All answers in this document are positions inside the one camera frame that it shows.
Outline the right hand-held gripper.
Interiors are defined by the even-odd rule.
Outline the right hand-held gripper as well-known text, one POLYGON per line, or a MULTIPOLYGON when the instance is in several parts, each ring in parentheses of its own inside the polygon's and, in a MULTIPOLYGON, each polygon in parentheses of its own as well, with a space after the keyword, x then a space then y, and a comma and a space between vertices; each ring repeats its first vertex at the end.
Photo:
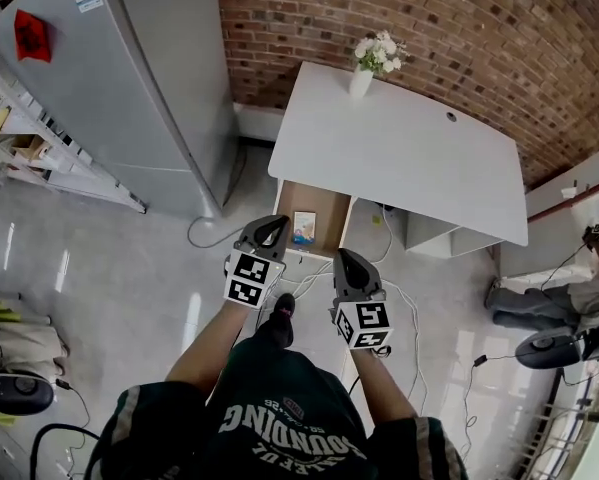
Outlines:
POLYGON ((376 267, 360 254, 339 248, 333 261, 333 286, 337 296, 333 323, 348 348, 385 346, 394 328, 376 267))

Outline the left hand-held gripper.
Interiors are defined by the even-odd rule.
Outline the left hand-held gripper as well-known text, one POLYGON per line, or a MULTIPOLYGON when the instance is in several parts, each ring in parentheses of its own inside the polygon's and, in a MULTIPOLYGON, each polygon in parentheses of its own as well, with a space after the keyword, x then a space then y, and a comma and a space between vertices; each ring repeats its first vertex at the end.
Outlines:
POLYGON ((281 279, 291 230, 287 215, 248 223, 226 259, 224 299, 259 310, 281 279))

